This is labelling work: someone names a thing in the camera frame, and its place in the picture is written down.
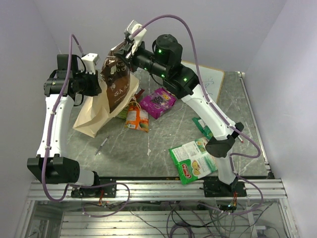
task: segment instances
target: purple snack box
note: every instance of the purple snack box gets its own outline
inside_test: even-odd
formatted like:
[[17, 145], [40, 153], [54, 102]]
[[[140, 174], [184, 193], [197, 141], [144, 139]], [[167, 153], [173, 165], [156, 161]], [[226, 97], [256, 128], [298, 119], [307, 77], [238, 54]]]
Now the purple snack box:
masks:
[[176, 98], [170, 95], [170, 93], [163, 88], [158, 88], [153, 93], [144, 97], [140, 101], [140, 105], [151, 116], [158, 119], [169, 110], [175, 102]]

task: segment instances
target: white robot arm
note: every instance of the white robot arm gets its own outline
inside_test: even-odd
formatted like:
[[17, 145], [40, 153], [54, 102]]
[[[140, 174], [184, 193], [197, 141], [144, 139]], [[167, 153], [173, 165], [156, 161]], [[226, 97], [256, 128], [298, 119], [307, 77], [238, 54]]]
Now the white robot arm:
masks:
[[206, 150], [215, 157], [219, 180], [226, 185], [234, 186], [237, 181], [234, 166], [230, 163], [229, 155], [238, 133], [224, 123], [223, 118], [242, 131], [243, 125], [235, 123], [218, 107], [208, 95], [205, 98], [202, 86], [193, 70], [181, 64], [182, 46], [172, 35], [160, 35], [152, 44], [152, 51], [145, 49], [142, 41], [146, 30], [141, 30], [135, 38], [131, 35], [142, 27], [132, 21], [125, 31], [126, 45], [115, 56], [119, 57], [132, 71], [138, 67], [147, 70], [163, 79], [163, 86], [178, 99], [190, 106], [213, 133], [206, 145]]

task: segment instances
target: gray table surface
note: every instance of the gray table surface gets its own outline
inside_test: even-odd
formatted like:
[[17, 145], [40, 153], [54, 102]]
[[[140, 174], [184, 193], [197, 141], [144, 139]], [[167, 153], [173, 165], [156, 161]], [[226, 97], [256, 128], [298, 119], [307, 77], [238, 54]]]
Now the gray table surface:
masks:
[[[159, 86], [150, 80], [146, 71], [139, 70], [135, 76], [140, 79], [141, 88], [147, 95]], [[257, 144], [255, 125], [236, 72], [226, 72], [218, 99], [220, 108], [235, 122], [242, 122], [244, 133]], [[100, 176], [109, 177], [174, 177], [178, 171], [170, 157], [169, 149], [203, 137], [192, 122], [197, 114], [181, 100], [173, 108], [155, 120], [150, 117], [149, 133], [124, 128], [125, 120], [111, 119], [101, 128], [95, 138], [72, 129], [79, 114], [80, 107], [73, 108], [68, 129], [69, 158], [77, 160], [87, 169], [98, 172]], [[94, 155], [103, 140], [109, 137], [100, 154]], [[234, 152], [256, 154], [251, 143], [237, 140]], [[237, 172], [242, 176], [266, 176], [264, 158], [248, 159], [234, 157]]]

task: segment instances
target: brown paper bag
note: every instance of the brown paper bag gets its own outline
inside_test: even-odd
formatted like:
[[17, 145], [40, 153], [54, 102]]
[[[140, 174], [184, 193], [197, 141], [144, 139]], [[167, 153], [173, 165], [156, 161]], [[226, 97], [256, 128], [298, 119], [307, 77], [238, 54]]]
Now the brown paper bag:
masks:
[[122, 102], [129, 91], [130, 71], [129, 68], [114, 53], [125, 42], [112, 48], [103, 64], [100, 75], [107, 84], [107, 97], [110, 113]]
[[107, 96], [107, 84], [103, 80], [99, 80], [99, 85], [102, 93], [94, 97], [88, 97], [85, 101], [73, 129], [80, 131], [91, 137], [95, 137], [98, 130], [103, 127], [108, 121], [119, 114], [124, 109], [139, 87], [140, 81], [130, 75], [130, 86], [126, 96], [121, 103], [110, 113], [109, 102]]

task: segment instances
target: chocolate bag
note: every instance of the chocolate bag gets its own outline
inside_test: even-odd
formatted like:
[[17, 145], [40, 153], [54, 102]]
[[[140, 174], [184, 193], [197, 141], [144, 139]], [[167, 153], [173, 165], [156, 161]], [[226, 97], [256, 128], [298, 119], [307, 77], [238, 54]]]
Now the chocolate bag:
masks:
[[106, 93], [110, 113], [123, 101], [130, 87], [129, 68], [114, 56], [114, 52], [119, 50], [124, 44], [122, 42], [110, 50], [100, 73], [103, 81], [107, 84]]

